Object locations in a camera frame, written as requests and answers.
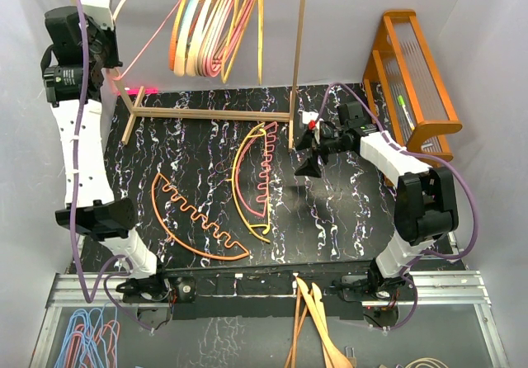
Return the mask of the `pink wavy wire hanger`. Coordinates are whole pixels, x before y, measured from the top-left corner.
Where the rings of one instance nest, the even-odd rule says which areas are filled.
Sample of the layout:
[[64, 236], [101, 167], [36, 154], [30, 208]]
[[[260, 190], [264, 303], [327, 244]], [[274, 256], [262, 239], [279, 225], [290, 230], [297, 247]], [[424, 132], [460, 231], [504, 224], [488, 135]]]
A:
[[[263, 218], [267, 213], [267, 206], [269, 202], [269, 182], [270, 182], [270, 172], [271, 172], [271, 161], [276, 147], [276, 132], [277, 132], [278, 123], [273, 121], [268, 124], [260, 123], [255, 126], [250, 132], [246, 135], [243, 142], [241, 143], [237, 154], [235, 155], [235, 160], [233, 162], [233, 175], [231, 178], [233, 192], [236, 194], [238, 203], [242, 203], [243, 207], [249, 211], [251, 214]], [[255, 141], [262, 137], [264, 139], [264, 149], [262, 154], [261, 161], [261, 171], [258, 176], [260, 182], [257, 184], [257, 190], [260, 193], [256, 197], [256, 202], [263, 205], [262, 210], [254, 210], [251, 206], [244, 200], [243, 195], [239, 187], [239, 170], [240, 165], [243, 160], [245, 153], [251, 148]]]

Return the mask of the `yellow wavy wire hanger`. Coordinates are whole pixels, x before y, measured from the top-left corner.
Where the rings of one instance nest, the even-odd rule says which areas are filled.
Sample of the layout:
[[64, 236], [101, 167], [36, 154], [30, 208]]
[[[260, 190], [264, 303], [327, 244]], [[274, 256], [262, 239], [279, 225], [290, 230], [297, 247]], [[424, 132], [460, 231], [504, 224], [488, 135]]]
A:
[[[238, 174], [240, 191], [241, 191], [241, 193], [243, 195], [244, 200], [251, 206], [251, 208], [254, 209], [254, 210], [258, 210], [257, 208], [253, 208], [252, 207], [251, 203], [246, 199], [246, 196], [244, 195], [244, 192], [243, 192], [243, 189], [242, 189], [242, 186], [241, 186], [241, 178], [240, 178], [242, 164], [243, 164], [243, 160], [241, 162], [240, 170], [239, 170], [239, 174]], [[232, 188], [232, 192], [233, 192], [233, 186], [232, 186], [232, 181], [231, 181], [232, 175], [233, 175], [233, 166], [232, 166], [231, 177], [229, 179], [230, 182], [231, 182], [231, 188]], [[258, 239], [258, 240], [260, 240], [260, 241], [262, 241], [264, 243], [270, 243], [271, 240], [267, 237], [268, 233], [271, 231], [270, 197], [269, 197], [269, 202], [268, 202], [268, 206], [267, 206], [267, 213], [266, 213], [266, 215], [263, 218], [260, 218], [260, 217], [257, 217], [255, 215], [251, 214], [249, 211], [247, 211], [243, 207], [242, 203], [238, 203], [238, 199], [237, 199], [236, 194], [234, 192], [233, 192], [233, 202], [234, 202], [236, 210], [237, 210], [237, 212], [238, 212], [238, 214], [240, 216], [240, 219], [243, 221], [243, 223], [246, 226], [248, 232], [252, 236], [254, 236], [256, 239]]]

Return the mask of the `pink plastic hanger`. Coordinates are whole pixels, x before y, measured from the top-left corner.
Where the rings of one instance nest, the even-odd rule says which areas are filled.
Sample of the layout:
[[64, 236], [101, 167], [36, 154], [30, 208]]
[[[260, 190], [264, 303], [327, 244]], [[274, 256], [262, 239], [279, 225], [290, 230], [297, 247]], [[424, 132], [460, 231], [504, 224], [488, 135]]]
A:
[[259, 8], [259, 21], [262, 19], [261, 0], [217, 0], [212, 18], [211, 38], [213, 53], [207, 65], [211, 76], [220, 75], [222, 82], [228, 81], [238, 54], [244, 33], [251, 19], [253, 9]]
[[202, 73], [205, 77], [216, 77], [220, 71], [225, 51], [224, 30], [233, 8], [234, 0], [215, 0], [210, 24], [205, 35], [205, 52], [202, 59]]

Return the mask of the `yellow velvet hanger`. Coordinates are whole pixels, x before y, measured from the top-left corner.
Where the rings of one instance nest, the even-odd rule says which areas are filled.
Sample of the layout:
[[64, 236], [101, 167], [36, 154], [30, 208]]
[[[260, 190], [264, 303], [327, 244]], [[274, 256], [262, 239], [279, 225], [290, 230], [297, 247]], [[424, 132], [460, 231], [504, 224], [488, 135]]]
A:
[[238, 54], [243, 35], [255, 6], [257, 6], [257, 0], [234, 0], [233, 15], [226, 36], [225, 51], [220, 65], [220, 75], [223, 83], [226, 83], [229, 78], [233, 62]]
[[264, 29], [264, 0], [257, 0], [258, 27], [257, 27], [257, 81], [262, 85], [263, 75], [263, 29]]

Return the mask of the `orange thin hanger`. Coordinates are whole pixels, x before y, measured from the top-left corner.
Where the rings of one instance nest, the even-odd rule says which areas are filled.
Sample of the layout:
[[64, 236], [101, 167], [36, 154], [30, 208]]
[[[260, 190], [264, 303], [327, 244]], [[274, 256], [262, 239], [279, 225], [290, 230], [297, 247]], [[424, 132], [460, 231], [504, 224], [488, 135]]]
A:
[[182, 14], [186, 7], [186, 2], [187, 0], [180, 0], [178, 4], [177, 13], [176, 13], [176, 17], [173, 23], [171, 39], [169, 43], [169, 53], [168, 53], [169, 54], [169, 68], [173, 71], [173, 73], [176, 73], [177, 37], [178, 37], [179, 26], [181, 24]]

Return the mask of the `teal thin hanger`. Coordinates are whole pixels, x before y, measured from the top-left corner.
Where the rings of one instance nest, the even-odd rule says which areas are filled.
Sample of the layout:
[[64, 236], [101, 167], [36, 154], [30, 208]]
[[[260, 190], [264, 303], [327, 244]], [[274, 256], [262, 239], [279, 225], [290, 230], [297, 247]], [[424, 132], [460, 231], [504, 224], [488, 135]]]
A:
[[183, 24], [191, 24], [192, 18], [198, 6], [198, 2], [199, 0], [189, 0], [186, 10], [185, 10], [185, 14], [183, 15], [183, 18], [182, 18]]

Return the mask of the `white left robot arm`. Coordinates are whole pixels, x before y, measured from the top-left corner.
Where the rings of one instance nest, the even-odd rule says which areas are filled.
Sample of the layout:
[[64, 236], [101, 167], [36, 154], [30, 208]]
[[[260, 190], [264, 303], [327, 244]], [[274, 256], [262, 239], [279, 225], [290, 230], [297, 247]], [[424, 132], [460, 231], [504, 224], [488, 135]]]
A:
[[65, 207], [55, 213], [63, 228], [91, 238], [131, 261], [131, 275], [153, 301], [165, 299], [170, 280], [157, 273], [158, 259], [141, 240], [129, 198], [117, 200], [109, 185], [101, 138], [102, 71], [120, 65], [116, 34], [75, 6], [45, 14], [52, 41], [40, 68], [47, 102], [59, 128], [66, 176]]

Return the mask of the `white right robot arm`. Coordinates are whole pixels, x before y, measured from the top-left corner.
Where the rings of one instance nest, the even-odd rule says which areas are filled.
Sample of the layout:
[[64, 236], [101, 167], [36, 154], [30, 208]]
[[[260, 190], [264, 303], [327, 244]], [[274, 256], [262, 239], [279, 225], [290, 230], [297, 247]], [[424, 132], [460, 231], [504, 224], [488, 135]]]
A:
[[307, 149], [310, 155], [295, 173], [320, 178], [319, 165], [328, 163], [330, 155], [351, 151], [395, 186], [395, 230], [387, 247], [371, 262], [364, 280], [337, 284], [384, 300], [404, 283], [413, 263], [458, 226], [454, 179], [446, 167], [431, 167], [408, 154], [365, 116], [358, 101], [340, 105], [338, 115], [340, 123], [335, 125], [313, 111], [302, 113], [304, 133], [295, 148]]

